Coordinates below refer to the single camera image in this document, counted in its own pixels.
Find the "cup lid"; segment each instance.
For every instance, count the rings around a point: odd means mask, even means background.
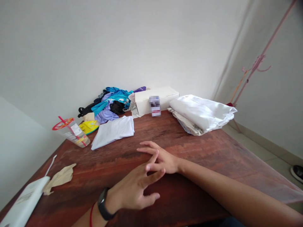
[[[58,124],[56,124],[52,129],[53,130],[58,130],[58,129],[62,129],[66,126],[68,126],[72,121],[74,121],[75,119],[74,118],[68,118],[68,119],[65,119],[64,122],[63,121],[60,121]]]

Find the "human hand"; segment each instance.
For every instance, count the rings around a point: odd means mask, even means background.
[[[146,165],[155,163],[159,152],[154,152],[151,159],[135,169],[125,178],[112,187],[107,194],[105,207],[108,212],[114,214],[121,208],[143,209],[151,206],[160,198],[159,193],[144,196],[143,191],[150,184],[158,181],[165,174],[165,169],[160,168],[156,173],[147,176]]]
[[[146,171],[159,171],[163,168],[166,170],[166,173],[176,173],[178,171],[178,157],[167,152],[152,141],[144,141],[140,144],[148,147],[138,148],[137,151],[139,152],[149,153],[152,155],[159,153],[157,158],[159,163],[149,163],[146,166]]]

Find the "white cable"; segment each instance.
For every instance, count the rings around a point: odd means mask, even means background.
[[[57,157],[57,155],[55,155],[55,156],[53,157],[53,160],[52,160],[50,166],[48,167],[48,170],[46,171],[46,174],[44,175],[45,177],[46,177],[46,175],[48,174],[49,170],[51,169],[51,166],[53,165],[53,163],[54,163],[56,157]]]

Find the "floor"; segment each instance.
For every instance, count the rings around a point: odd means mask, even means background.
[[[252,141],[248,137],[244,136],[242,133],[238,133],[235,129],[233,129],[229,125],[225,125],[222,128],[227,134],[229,134],[232,138],[238,141],[242,146],[246,147],[248,150],[257,155],[260,159],[270,165],[273,169],[279,172],[281,175],[286,177],[290,182],[297,185],[299,188],[303,190],[303,184],[297,181],[291,174],[290,168],[291,165],[275,156],[265,148],[261,147],[256,142]],[[303,203],[295,203],[289,205],[291,208],[297,210],[301,214],[303,214]]]

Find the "watch strap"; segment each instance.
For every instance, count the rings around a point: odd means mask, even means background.
[[[102,193],[99,197],[99,200],[98,200],[98,209],[105,221],[109,221],[109,220],[113,219],[114,216],[116,215],[116,213],[114,213],[114,214],[109,213],[105,207],[105,201],[106,201],[106,196],[107,196],[108,190],[109,190],[109,188],[105,188],[102,191]]]

